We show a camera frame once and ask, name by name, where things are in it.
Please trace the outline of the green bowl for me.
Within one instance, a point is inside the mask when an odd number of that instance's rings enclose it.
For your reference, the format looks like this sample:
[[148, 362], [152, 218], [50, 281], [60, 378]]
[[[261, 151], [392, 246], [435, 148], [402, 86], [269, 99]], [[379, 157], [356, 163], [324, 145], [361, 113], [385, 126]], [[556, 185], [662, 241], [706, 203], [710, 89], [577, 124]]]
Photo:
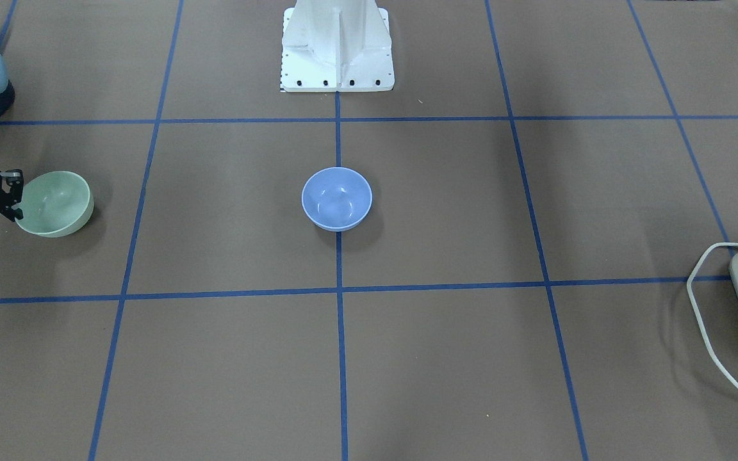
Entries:
[[93, 215], [90, 184], [69, 170], [53, 170], [29, 181], [23, 189], [17, 225], [30, 234], [62, 238], [82, 229]]

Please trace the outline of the blue bowl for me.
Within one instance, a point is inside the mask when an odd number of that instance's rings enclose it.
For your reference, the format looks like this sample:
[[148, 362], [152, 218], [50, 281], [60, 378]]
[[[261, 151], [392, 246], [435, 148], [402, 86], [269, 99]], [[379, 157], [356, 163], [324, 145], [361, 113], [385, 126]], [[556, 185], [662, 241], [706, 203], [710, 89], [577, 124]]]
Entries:
[[372, 209], [371, 184], [356, 170], [330, 167], [307, 179], [300, 200], [308, 219], [330, 232], [357, 227]]

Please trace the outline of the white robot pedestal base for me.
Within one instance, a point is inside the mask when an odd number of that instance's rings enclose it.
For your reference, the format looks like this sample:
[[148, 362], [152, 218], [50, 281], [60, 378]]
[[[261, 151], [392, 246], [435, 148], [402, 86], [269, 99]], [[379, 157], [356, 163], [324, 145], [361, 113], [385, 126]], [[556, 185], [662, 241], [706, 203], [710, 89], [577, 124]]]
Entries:
[[283, 11], [279, 88], [287, 93], [395, 87], [390, 15], [375, 1], [298, 1]]

